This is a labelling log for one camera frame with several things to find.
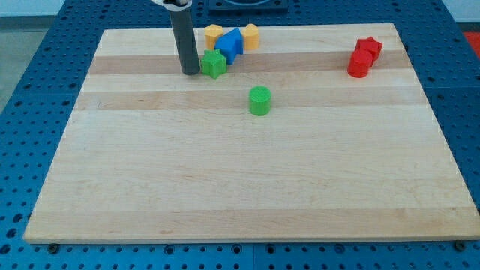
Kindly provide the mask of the white rod mount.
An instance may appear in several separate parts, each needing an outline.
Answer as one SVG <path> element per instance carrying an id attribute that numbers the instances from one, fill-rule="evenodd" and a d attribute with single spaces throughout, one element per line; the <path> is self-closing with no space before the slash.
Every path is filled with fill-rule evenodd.
<path id="1" fill-rule="evenodd" d="M 166 9 L 186 9 L 192 5 L 191 0 L 151 0 Z"/>

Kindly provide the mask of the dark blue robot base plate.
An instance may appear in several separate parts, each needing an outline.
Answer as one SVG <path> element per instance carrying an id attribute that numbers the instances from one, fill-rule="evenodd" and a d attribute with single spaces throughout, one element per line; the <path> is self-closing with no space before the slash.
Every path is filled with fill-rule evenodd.
<path id="1" fill-rule="evenodd" d="M 207 0 L 210 14 L 226 12 L 280 11 L 287 12 L 288 0 Z"/>

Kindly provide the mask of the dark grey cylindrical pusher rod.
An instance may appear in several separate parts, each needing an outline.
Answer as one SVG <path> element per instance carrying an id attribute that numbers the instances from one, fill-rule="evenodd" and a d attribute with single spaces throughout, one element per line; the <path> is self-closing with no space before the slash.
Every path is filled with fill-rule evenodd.
<path id="1" fill-rule="evenodd" d="M 186 75 L 198 74 L 200 72 L 200 61 L 190 8 L 171 12 L 169 16 L 181 71 Z"/>

